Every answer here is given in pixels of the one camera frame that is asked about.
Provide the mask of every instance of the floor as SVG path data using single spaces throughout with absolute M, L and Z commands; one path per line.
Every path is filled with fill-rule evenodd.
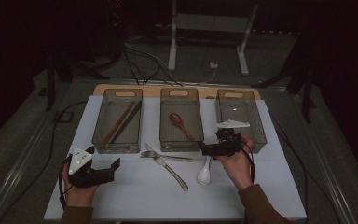
M 270 33 L 251 35 L 245 49 L 248 77 L 241 75 L 236 61 L 236 36 L 211 39 L 189 33 L 180 40 L 176 70 L 164 73 L 163 63 L 158 70 L 154 57 L 150 59 L 133 49 L 166 63 L 169 38 L 129 38 L 126 51 L 130 60 L 123 55 L 115 65 L 103 70 L 101 74 L 110 77 L 103 83 L 135 84 L 138 81 L 143 84 L 158 71 L 146 84 L 175 85 L 172 82 L 175 79 L 184 85 L 249 87 L 279 74 L 296 37 Z M 136 64 L 132 71 L 128 61 Z M 210 62 L 217 63 L 217 69 L 210 68 Z M 311 123 L 308 124 L 299 112 L 301 92 L 290 95 L 285 91 L 289 81 L 290 77 L 285 78 L 259 92 L 275 120 L 276 131 L 283 136 L 280 140 L 285 157 L 308 210 L 308 220 L 294 223 L 358 223 L 358 163 L 318 87 L 312 87 L 315 107 L 310 110 Z M 96 85 L 102 83 L 78 71 L 71 83 L 57 79 L 57 100 L 50 112 L 46 112 L 47 99 L 38 96 L 46 87 L 46 72 L 36 76 L 34 82 L 35 91 L 0 131 L 0 223 L 54 223 L 44 220 L 43 216 L 58 168 L 81 119 L 83 102 L 92 95 Z M 57 112 L 63 110 L 73 113 L 72 120 L 54 123 Z M 109 222 L 93 220 L 92 223 Z

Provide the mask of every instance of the sleeve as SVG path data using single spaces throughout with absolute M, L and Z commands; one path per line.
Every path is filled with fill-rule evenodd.
M 259 185 L 238 192 L 249 224 L 287 224 L 290 223 L 272 207 L 269 199 Z
M 65 207 L 60 224 L 90 224 L 92 207 Z

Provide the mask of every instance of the wooden spoon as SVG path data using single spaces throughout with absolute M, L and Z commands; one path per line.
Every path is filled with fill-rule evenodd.
M 193 138 L 193 136 L 191 136 L 191 134 L 188 132 L 188 130 L 185 128 L 185 125 L 183 124 L 183 120 L 182 118 L 176 114 L 176 113 L 171 113 L 170 114 L 170 119 L 171 119 L 171 123 L 179 128 L 181 128 L 183 130 L 183 132 L 185 132 L 188 140 L 190 140 L 191 142 L 195 142 L 196 140 Z

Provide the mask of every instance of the person's left hand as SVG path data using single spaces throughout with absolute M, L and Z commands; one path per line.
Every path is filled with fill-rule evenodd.
M 91 207 L 92 199 L 94 198 L 95 191 L 97 191 L 98 186 L 92 186 L 89 188 L 77 188 L 72 186 L 69 183 L 68 179 L 69 172 L 69 162 L 63 166 L 62 170 L 62 179 L 65 184 L 65 193 L 66 206 L 74 207 Z

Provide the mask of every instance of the metal fork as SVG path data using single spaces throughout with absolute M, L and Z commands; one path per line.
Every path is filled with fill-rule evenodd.
M 193 159 L 187 158 L 187 157 L 174 157 L 174 156 L 160 155 L 155 151 L 144 151 L 141 153 L 141 157 L 142 158 L 161 157 L 161 158 L 166 158 L 166 159 L 171 159 L 171 160 L 176 160 L 176 161 L 189 161 L 189 162 L 193 161 Z

